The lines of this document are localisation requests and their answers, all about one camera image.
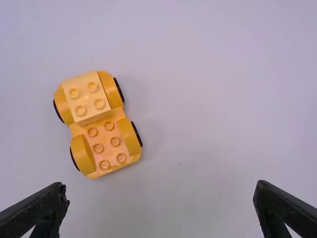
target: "toy car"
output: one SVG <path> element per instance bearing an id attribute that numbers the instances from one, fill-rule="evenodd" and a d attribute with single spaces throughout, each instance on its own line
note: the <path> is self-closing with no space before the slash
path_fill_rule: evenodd
<path id="1" fill-rule="evenodd" d="M 91 179 L 138 161 L 143 146 L 133 122 L 123 111 L 119 84 L 106 71 L 66 79 L 54 93 L 53 105 L 73 138 L 75 167 Z"/>

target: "black wheel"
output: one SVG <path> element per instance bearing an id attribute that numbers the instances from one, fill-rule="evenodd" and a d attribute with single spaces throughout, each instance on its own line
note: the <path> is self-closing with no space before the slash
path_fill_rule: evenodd
<path id="1" fill-rule="evenodd" d="M 143 147 L 142 140 L 141 140 L 141 138 L 140 138 L 140 135 L 139 135 L 139 133 L 138 133 L 137 128 L 135 127 L 134 122 L 132 121 L 131 124 L 132 124 L 132 126 L 133 126 L 133 129 L 134 129 L 135 134 L 137 135 L 137 138 L 138 138 L 138 141 L 139 141 L 139 143 L 140 143 L 140 146 Z"/>
<path id="2" fill-rule="evenodd" d="M 113 78 L 113 79 L 114 79 L 115 85 L 117 86 L 117 89 L 118 89 L 118 91 L 119 91 L 121 100 L 122 100 L 122 102 L 124 102 L 125 100 L 124 100 L 124 96 L 123 96 L 123 93 L 122 93 L 122 91 L 121 91 L 120 85 L 119 85 L 119 83 L 118 83 L 118 81 L 117 81 L 116 78 Z"/>
<path id="3" fill-rule="evenodd" d="M 54 105 L 54 109 L 55 109 L 55 112 L 56 114 L 58 115 L 59 119 L 61 120 L 62 123 L 65 124 L 65 122 L 63 121 L 63 119 L 61 118 L 59 112 L 58 112 L 58 109 L 57 109 L 57 106 L 56 106 L 56 103 L 55 103 L 55 100 L 53 99 L 53 105 Z"/>
<path id="4" fill-rule="evenodd" d="M 72 160 L 73 163 L 74 163 L 74 166 L 76 167 L 76 169 L 77 169 L 78 171 L 80 171 L 79 168 L 77 167 L 77 164 L 76 164 L 75 160 L 74 160 L 74 156 L 73 156 L 73 153 L 71 152 L 71 148 L 69 148 L 69 152 L 70 152 L 71 160 Z"/>

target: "lego stud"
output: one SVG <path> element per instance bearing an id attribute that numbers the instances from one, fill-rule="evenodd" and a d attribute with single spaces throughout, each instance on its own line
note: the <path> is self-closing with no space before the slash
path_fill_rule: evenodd
<path id="1" fill-rule="evenodd" d="M 70 98 L 72 99 L 76 99 L 79 97 L 79 90 L 77 88 L 71 88 L 69 91 L 68 91 L 68 95 Z"/>
<path id="2" fill-rule="evenodd" d="M 110 167 L 110 163 L 108 160 L 101 160 L 101 162 L 99 163 L 99 167 L 102 170 L 107 170 Z"/>
<path id="3" fill-rule="evenodd" d="M 98 135 L 98 130 L 95 127 L 91 127 L 87 130 L 89 137 L 96 137 Z"/>
<path id="4" fill-rule="evenodd" d="M 119 137 L 113 137 L 110 140 L 110 144 L 113 147 L 118 147 L 120 145 L 120 138 Z"/>
<path id="5" fill-rule="evenodd" d="M 94 82 L 88 84 L 88 89 L 91 93 L 95 93 L 98 90 L 98 85 Z"/>
<path id="6" fill-rule="evenodd" d="M 105 127 L 105 129 L 106 129 L 107 131 L 111 131 L 111 130 L 113 130 L 113 128 L 114 128 L 114 124 L 113 124 L 112 122 L 110 122 L 110 121 L 106 121 L 106 122 L 104 123 L 104 127 Z"/>
<path id="7" fill-rule="evenodd" d="M 94 105 L 96 109 L 102 109 L 105 106 L 105 103 L 101 99 L 96 99 Z"/>
<path id="8" fill-rule="evenodd" d="M 127 161 L 127 156 L 124 153 L 120 153 L 115 157 L 115 159 L 119 164 L 123 164 Z"/>
<path id="9" fill-rule="evenodd" d="M 82 117 L 86 112 L 86 108 L 84 106 L 75 107 L 75 113 L 77 116 Z"/>
<path id="10" fill-rule="evenodd" d="M 96 153 L 96 154 L 100 154 L 104 151 L 104 146 L 100 143 L 97 143 L 97 144 L 94 144 L 93 145 L 93 151 Z"/>

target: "white table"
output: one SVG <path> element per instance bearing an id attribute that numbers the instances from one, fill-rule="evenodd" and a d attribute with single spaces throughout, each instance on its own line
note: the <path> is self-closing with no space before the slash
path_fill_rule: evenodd
<path id="1" fill-rule="evenodd" d="M 3 2 L 0 210 L 61 181 L 62 238 L 244 238 L 263 237 L 259 179 L 317 206 L 317 2 L 211 2 Z M 53 108 L 92 69 L 116 76 L 144 143 L 97 180 Z"/>

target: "toy wheel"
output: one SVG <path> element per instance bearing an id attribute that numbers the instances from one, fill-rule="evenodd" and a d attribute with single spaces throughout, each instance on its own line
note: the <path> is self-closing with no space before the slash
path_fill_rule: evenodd
<path id="1" fill-rule="evenodd" d="M 69 148 L 69 152 L 70 152 L 71 160 L 72 160 L 73 163 L 74 163 L 74 166 L 76 167 L 76 169 L 77 169 L 78 171 L 80 171 L 79 168 L 77 167 L 77 164 L 76 164 L 75 160 L 74 160 L 74 156 L 73 156 L 73 153 L 71 152 L 71 148 Z"/>
<path id="2" fill-rule="evenodd" d="M 56 114 L 58 115 L 59 119 L 61 120 L 62 123 L 65 124 L 65 122 L 63 121 L 63 119 L 61 118 L 59 112 L 58 112 L 58 109 L 57 109 L 57 106 L 56 106 L 56 103 L 55 103 L 55 100 L 53 99 L 53 105 L 54 105 L 54 109 L 55 109 L 55 112 Z"/>
<path id="3" fill-rule="evenodd" d="M 132 127 L 133 127 L 133 129 L 134 129 L 135 134 L 137 135 L 137 138 L 138 138 L 138 141 L 139 141 L 139 143 L 140 143 L 140 146 L 143 147 L 142 140 L 141 140 L 141 138 L 140 138 L 140 135 L 139 135 L 139 133 L 138 133 L 138 130 L 137 130 L 137 128 L 136 128 L 134 122 L 132 121 L 131 124 L 132 124 Z"/>
<path id="4" fill-rule="evenodd" d="M 124 100 L 124 96 L 123 96 L 123 93 L 122 93 L 122 91 L 121 91 L 120 85 L 119 85 L 119 83 L 118 83 L 118 81 L 117 81 L 116 78 L 113 78 L 113 79 L 114 79 L 115 85 L 117 86 L 117 89 L 118 89 L 118 91 L 119 91 L 121 100 L 122 100 L 122 102 L 124 102 L 125 100 Z"/>

